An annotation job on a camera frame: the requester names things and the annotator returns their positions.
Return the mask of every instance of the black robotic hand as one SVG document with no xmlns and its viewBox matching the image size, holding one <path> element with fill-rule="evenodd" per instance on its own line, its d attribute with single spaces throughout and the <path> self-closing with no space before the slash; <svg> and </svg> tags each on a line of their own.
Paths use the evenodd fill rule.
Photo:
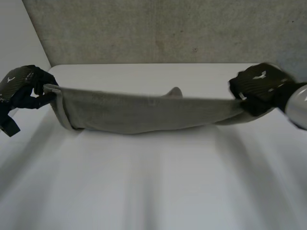
<svg viewBox="0 0 307 230">
<path fill-rule="evenodd" d="M 8 116 L 10 110 L 38 109 L 56 98 L 54 93 L 44 94 L 45 84 L 58 85 L 51 74 L 34 65 L 13 69 L 0 82 L 0 129 L 8 136 L 20 131 Z M 38 97 L 31 96 L 33 90 Z"/>
<path fill-rule="evenodd" d="M 251 66 L 229 81 L 230 91 L 242 100 L 241 107 L 252 116 L 275 107 L 284 111 L 289 97 L 303 85 L 305 83 L 296 83 L 289 74 L 267 63 Z"/>
</svg>

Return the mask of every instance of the white logo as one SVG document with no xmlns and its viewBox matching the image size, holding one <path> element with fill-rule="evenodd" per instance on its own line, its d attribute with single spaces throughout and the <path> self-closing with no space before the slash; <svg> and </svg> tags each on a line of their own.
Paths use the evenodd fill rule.
<svg viewBox="0 0 307 230">
<path fill-rule="evenodd" d="M 261 79 L 261 78 L 265 78 L 265 77 L 266 77 L 266 76 L 265 76 L 265 75 L 266 75 L 266 73 L 267 73 L 266 71 L 263 71 L 261 76 L 259 76 L 259 77 L 254 77 L 253 79 Z"/>
<path fill-rule="evenodd" d="M 9 83 L 10 81 L 14 80 L 14 79 L 15 79 L 15 77 L 13 77 L 12 79 L 8 78 L 8 83 Z"/>
</svg>

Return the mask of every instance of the white table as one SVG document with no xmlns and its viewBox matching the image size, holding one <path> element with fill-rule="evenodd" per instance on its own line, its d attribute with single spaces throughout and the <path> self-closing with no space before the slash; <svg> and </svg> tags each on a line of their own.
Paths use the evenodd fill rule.
<svg viewBox="0 0 307 230">
<path fill-rule="evenodd" d="M 59 85 L 231 98 L 250 64 L 61 65 Z M 49 106 L 0 133 L 1 230 L 306 229 L 307 132 L 248 124 L 125 136 L 62 128 Z"/>
</svg>

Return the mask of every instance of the gray towel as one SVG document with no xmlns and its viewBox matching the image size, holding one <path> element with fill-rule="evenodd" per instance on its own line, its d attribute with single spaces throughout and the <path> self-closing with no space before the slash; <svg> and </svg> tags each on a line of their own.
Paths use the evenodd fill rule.
<svg viewBox="0 0 307 230">
<path fill-rule="evenodd" d="M 85 91 L 47 84 L 57 95 L 51 104 L 67 129 L 122 134 L 174 130 L 205 124 L 231 125 L 255 120 L 238 100 L 183 98 L 178 87 L 162 97 Z"/>
</svg>

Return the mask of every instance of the gray wall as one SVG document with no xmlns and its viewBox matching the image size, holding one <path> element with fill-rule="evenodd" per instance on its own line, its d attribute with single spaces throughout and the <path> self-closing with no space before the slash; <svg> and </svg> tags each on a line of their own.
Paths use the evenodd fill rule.
<svg viewBox="0 0 307 230">
<path fill-rule="evenodd" d="M 53 66 L 270 61 L 307 77 L 306 0 L 24 0 L 24 4 Z"/>
</svg>

